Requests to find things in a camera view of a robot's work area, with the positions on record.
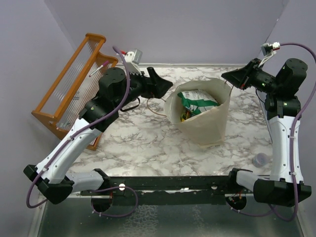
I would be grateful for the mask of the white paper bag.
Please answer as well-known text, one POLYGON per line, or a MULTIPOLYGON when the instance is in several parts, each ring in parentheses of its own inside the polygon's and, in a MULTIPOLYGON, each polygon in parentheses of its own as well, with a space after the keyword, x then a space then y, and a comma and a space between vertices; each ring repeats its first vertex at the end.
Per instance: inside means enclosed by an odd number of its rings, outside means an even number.
POLYGON ((183 83, 176 87, 166 98, 162 116, 166 117, 187 138, 201 148, 221 145, 225 141, 232 89, 226 82, 217 78, 206 81, 192 80, 183 83), (200 114, 181 121, 180 116, 183 114, 185 107, 182 105, 178 94, 194 90, 206 92, 219 105, 202 109, 200 114))

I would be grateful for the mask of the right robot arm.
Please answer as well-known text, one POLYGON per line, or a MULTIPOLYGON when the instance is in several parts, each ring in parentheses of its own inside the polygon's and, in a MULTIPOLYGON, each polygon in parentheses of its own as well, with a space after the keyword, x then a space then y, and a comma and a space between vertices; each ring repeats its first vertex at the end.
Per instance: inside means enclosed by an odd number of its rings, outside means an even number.
POLYGON ((300 59, 290 58, 276 76, 262 70, 261 61, 251 60, 245 67, 221 76, 236 88, 254 87, 266 94, 265 110, 273 142, 273 163, 268 178, 248 170, 234 168, 227 180, 227 188, 238 193, 244 187, 253 192, 257 202, 292 207, 312 194, 311 186, 304 184, 300 170, 298 131, 294 124, 301 110, 295 95, 307 75, 308 66, 300 59))

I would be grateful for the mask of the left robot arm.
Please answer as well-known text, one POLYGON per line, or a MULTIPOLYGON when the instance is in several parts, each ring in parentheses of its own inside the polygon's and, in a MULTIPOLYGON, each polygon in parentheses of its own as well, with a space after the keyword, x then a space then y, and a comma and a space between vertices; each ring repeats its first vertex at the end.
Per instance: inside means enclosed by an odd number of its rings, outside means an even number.
POLYGON ((70 194, 93 190, 99 195, 109 189, 109 177, 101 170, 69 173, 68 170, 87 148, 118 117, 128 103, 143 98, 162 98, 173 83, 161 78, 152 67, 133 75, 112 67, 98 81, 96 96, 80 111, 68 134, 37 165, 27 165, 23 172, 52 204, 59 204, 70 194))

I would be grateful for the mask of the green chips bag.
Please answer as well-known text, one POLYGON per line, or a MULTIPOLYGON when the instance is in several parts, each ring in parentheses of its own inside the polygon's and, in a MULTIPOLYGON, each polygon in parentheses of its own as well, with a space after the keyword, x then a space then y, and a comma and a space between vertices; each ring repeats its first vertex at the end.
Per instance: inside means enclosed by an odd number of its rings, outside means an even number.
POLYGON ((177 96, 181 99, 185 111, 189 112, 191 116, 199 115, 220 106, 210 94, 200 89, 181 91, 177 93, 177 96))

